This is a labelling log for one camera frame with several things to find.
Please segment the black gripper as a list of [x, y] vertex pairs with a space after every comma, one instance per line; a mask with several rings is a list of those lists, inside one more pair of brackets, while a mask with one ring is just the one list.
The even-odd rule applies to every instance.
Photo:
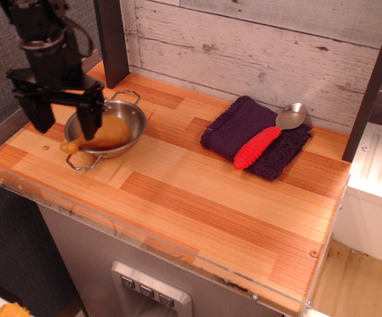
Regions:
[[103, 84], [84, 74], [77, 43], [72, 38], [21, 40], [29, 67], [7, 72], [14, 96], [41, 133], [54, 124], [52, 104], [72, 106], [86, 140], [102, 125]]

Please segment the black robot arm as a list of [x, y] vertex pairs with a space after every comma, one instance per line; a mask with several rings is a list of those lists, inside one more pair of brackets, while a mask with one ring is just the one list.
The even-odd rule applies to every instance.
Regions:
[[19, 46], [29, 66], [7, 73], [13, 94], [34, 127], [46, 133], [55, 123], [52, 104], [77, 110], [85, 139], [94, 138], [102, 125], [104, 85], [86, 75], [82, 60], [93, 52], [93, 42], [81, 52], [76, 35], [87, 31], [66, 16], [65, 1], [1, 1], [16, 28]]

